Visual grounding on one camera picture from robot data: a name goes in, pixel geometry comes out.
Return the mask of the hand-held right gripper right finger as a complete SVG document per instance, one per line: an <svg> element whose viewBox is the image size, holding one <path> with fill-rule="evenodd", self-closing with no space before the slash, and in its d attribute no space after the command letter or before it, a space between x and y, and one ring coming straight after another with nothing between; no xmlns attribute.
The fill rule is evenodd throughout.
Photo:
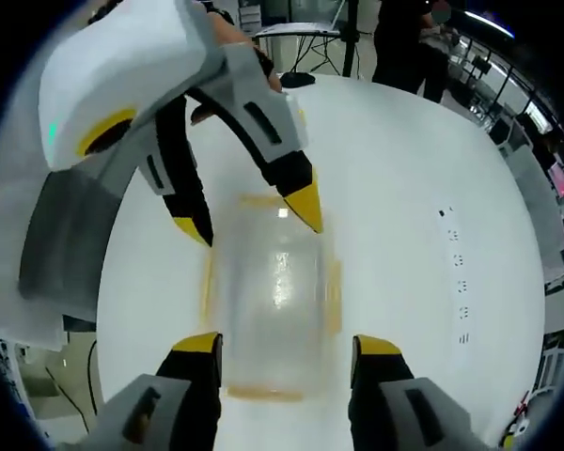
<svg viewBox="0 0 564 451"><path fill-rule="evenodd" d="M388 340L352 339L350 429L355 450L488 450L469 413L428 378L417 378Z"/></svg>

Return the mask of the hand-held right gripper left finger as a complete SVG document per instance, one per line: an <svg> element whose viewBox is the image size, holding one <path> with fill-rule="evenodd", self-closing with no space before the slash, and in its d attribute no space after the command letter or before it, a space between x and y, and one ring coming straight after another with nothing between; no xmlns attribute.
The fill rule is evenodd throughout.
<svg viewBox="0 0 564 451"><path fill-rule="evenodd" d="M175 344L154 375L142 374L103 405L84 450L212 450L222 406L223 336Z"/></svg>

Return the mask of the person's left hand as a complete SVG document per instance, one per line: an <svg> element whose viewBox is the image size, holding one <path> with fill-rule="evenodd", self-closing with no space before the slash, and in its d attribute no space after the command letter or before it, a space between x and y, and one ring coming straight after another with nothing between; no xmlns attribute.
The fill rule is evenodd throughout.
<svg viewBox="0 0 564 451"><path fill-rule="evenodd" d="M215 36L219 43L241 43L247 44L253 48L270 88L276 92L281 92L282 85L280 79L274 72L274 63L264 52L261 51L258 45L246 36L244 32L230 23L219 10L210 10L208 12L208 17L211 19L215 30Z"/></svg>

